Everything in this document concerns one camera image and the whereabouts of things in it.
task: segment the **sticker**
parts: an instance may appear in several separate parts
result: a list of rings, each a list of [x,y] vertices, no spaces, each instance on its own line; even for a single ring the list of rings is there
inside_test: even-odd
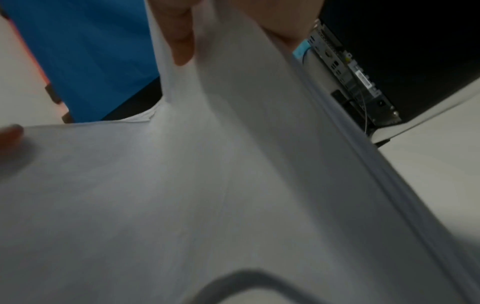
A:
[[[356,71],[355,75],[358,77],[358,79],[360,79],[360,81],[367,89],[373,87],[372,83],[365,77],[365,75],[360,70]]]

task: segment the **gray fabric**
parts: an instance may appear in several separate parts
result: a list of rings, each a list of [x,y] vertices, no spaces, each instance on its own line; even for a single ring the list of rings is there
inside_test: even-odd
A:
[[[176,304],[242,269],[331,303],[464,302],[282,55],[222,3],[196,11],[183,68],[149,16],[167,100],[150,123],[29,128],[0,161],[0,302]]]

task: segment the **white fabric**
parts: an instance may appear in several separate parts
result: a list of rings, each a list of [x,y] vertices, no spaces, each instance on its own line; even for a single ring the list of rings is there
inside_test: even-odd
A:
[[[331,303],[462,303],[264,33],[195,11],[150,123],[38,127],[0,161],[1,303],[180,303],[262,269]]]

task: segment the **person's right hand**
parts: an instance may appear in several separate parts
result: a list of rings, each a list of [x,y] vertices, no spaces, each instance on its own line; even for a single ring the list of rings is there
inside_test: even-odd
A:
[[[292,51],[308,36],[324,3],[324,0],[229,1],[261,27],[277,35]],[[195,52],[191,8],[200,2],[202,0],[148,0],[170,45],[173,60],[179,66],[190,61]]]
[[[0,129],[0,153],[16,146],[24,135],[24,129],[19,125],[11,125]]]

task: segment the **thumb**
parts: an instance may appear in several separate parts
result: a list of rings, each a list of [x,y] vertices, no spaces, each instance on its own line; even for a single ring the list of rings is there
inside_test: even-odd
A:
[[[195,52],[191,7],[202,0],[148,0],[151,12],[170,46],[176,65],[186,64]]]
[[[20,142],[24,129],[19,125],[11,125],[0,129],[0,151],[11,148]]]

